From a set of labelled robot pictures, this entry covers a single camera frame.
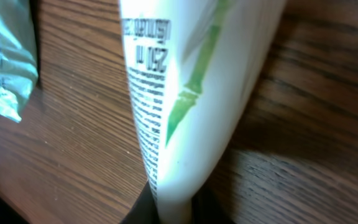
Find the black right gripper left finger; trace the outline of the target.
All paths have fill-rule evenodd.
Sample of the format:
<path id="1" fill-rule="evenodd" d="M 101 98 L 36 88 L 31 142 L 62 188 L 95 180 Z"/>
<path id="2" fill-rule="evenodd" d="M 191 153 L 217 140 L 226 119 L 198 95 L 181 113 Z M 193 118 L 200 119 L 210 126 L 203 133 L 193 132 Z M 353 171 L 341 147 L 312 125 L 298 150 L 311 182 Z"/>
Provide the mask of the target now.
<path id="1" fill-rule="evenodd" d="M 159 224 L 154 197 L 147 182 L 129 213 L 119 224 Z"/>

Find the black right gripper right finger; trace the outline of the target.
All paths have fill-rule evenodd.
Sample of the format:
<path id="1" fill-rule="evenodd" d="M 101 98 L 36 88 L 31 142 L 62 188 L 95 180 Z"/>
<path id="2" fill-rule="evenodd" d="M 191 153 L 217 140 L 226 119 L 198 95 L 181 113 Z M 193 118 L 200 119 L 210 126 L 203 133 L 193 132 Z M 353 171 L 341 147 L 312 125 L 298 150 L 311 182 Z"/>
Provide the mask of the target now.
<path id="1" fill-rule="evenodd" d="M 208 186 L 200 188 L 191 202 L 194 224 L 234 224 Z"/>

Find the white tube gold cap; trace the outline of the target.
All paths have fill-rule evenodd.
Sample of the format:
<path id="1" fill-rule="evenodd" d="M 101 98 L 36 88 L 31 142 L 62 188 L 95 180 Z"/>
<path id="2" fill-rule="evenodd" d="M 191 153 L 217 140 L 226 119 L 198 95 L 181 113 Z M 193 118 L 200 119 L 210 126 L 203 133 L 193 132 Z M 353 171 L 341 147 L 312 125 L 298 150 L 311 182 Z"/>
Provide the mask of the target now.
<path id="1" fill-rule="evenodd" d="M 160 223 L 195 220 L 193 197 L 255 87 L 285 0 L 123 0 L 131 106 Z"/>

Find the teal wipes packet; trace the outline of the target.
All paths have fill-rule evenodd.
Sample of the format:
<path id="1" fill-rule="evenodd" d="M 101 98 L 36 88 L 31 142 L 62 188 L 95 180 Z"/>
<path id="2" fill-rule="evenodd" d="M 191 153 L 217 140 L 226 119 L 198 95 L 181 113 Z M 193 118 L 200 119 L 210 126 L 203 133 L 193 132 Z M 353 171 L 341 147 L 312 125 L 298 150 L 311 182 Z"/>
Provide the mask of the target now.
<path id="1" fill-rule="evenodd" d="M 38 81 L 29 0 L 0 0 L 0 115 L 17 123 Z"/>

